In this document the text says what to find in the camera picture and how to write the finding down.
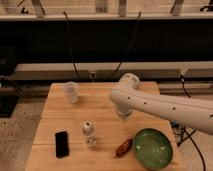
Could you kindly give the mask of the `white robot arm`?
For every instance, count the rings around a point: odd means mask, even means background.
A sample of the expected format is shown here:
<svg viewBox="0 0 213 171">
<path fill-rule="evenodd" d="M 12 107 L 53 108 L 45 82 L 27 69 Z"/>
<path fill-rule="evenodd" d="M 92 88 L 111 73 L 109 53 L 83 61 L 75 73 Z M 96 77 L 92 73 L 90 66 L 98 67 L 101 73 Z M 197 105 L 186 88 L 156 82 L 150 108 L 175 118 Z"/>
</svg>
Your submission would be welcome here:
<svg viewBox="0 0 213 171">
<path fill-rule="evenodd" d="M 140 79 L 126 73 L 111 89 L 109 98 L 121 119 L 138 110 L 213 135 L 213 101 L 149 94 L 139 88 Z"/>
</svg>

